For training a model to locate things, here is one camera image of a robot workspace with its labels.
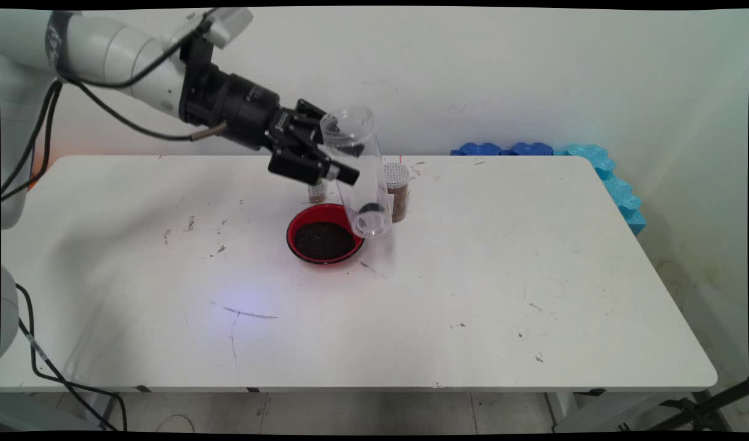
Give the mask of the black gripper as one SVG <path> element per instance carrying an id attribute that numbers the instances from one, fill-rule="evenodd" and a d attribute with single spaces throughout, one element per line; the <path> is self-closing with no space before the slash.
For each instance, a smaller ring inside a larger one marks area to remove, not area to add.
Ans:
<path id="1" fill-rule="evenodd" d="M 341 113 L 325 112 L 302 99 L 285 107 L 278 93 L 220 70 L 211 61 L 213 52 L 213 45 L 202 37 L 181 45 L 179 59 L 186 68 L 178 106 L 182 122 L 209 128 L 225 124 L 219 136 L 254 150 L 267 148 L 268 172 L 284 178 L 310 185 L 321 179 L 350 186 L 358 181 L 357 168 L 333 160 L 319 148 L 362 156 L 365 145 L 352 129 L 342 128 Z M 298 131 L 287 132 L 293 117 Z"/>

